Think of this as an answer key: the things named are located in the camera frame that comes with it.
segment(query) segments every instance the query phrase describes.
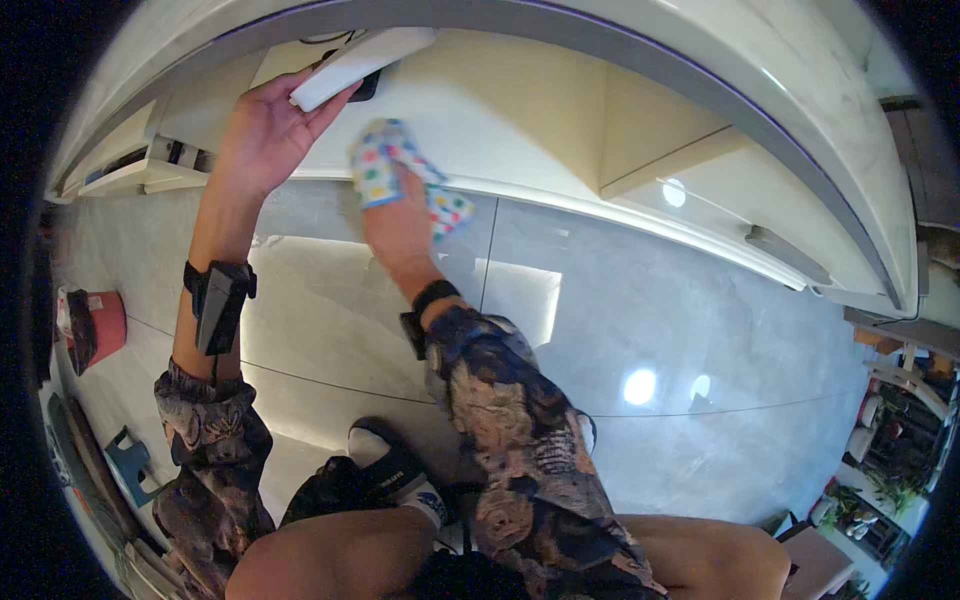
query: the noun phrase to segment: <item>floral shirt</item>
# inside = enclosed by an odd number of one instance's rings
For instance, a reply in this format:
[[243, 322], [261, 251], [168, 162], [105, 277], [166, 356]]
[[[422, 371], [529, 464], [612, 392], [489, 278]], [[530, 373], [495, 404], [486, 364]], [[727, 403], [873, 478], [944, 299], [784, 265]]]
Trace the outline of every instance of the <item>floral shirt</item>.
[[[513, 324], [459, 306], [443, 313], [427, 334], [427, 388], [488, 474], [480, 550], [519, 572], [531, 597], [667, 597], [613, 515], [577, 413]], [[189, 595], [222, 598], [243, 553], [275, 530], [257, 490], [273, 441], [242, 379], [215, 394], [171, 361], [155, 391], [181, 470], [154, 517], [183, 560]]]

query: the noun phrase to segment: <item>left hand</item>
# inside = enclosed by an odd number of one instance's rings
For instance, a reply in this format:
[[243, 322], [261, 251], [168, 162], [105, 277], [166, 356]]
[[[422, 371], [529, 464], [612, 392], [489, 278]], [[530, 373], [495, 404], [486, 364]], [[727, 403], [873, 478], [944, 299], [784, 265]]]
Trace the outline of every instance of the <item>left hand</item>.
[[361, 83], [303, 112], [290, 104], [289, 96], [312, 72], [307, 67], [280, 75], [240, 96], [212, 177], [228, 180], [231, 188], [261, 201], [290, 177]]

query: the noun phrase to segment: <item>polka dot cloth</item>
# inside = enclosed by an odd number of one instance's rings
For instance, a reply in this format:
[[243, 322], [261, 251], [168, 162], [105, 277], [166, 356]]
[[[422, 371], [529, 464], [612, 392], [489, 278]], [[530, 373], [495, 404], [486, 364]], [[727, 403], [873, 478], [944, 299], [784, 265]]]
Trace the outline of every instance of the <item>polka dot cloth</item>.
[[469, 222], [473, 203], [443, 188], [446, 175], [420, 155], [413, 137], [398, 119], [373, 121], [353, 149], [350, 159], [353, 189], [364, 209], [403, 198], [395, 162], [402, 163], [423, 180], [434, 241]]

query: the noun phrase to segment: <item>glossy floor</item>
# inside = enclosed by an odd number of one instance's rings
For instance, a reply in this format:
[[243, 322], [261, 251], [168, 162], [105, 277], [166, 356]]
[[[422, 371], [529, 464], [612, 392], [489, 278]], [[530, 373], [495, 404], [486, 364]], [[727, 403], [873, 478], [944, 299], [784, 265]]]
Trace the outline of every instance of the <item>glossy floor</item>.
[[[153, 399], [166, 368], [202, 190], [79, 201], [61, 223], [62, 281], [119, 290], [126, 346], [69, 377], [101, 442], [126, 424], [174, 477]], [[649, 234], [474, 198], [437, 248], [444, 273], [525, 332], [543, 372], [594, 415], [594, 459], [622, 513], [753, 522], [805, 514], [835, 472], [866, 387], [841, 307]], [[291, 181], [268, 200], [250, 258], [244, 375], [274, 432], [261, 492], [282, 514], [346, 445], [356, 419], [393, 420], [441, 476], [456, 436], [425, 395], [404, 302], [362, 243], [346, 184]]]

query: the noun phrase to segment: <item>person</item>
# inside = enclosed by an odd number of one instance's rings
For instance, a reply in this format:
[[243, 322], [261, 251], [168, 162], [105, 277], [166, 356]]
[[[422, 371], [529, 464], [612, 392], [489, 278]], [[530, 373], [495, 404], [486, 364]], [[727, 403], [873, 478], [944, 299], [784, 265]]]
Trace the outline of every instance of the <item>person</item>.
[[[289, 93], [310, 73], [247, 92], [228, 122], [188, 254], [244, 264], [267, 195], [302, 161], [356, 85], [303, 113]], [[400, 168], [404, 198], [364, 212], [364, 235], [414, 304], [444, 279], [434, 265], [422, 183]], [[590, 421], [537, 368], [507, 319], [447, 294], [420, 312], [428, 389], [486, 472], [474, 532], [482, 554], [433, 552], [449, 498], [389, 423], [358, 421], [348, 457], [318, 469], [279, 529], [258, 486], [272, 438], [232, 350], [195, 345], [184, 289], [157, 407], [179, 476], [154, 517], [185, 567], [192, 598], [531, 597], [774, 600], [790, 562], [758, 529], [670, 516], [616, 516], [589, 457]]]

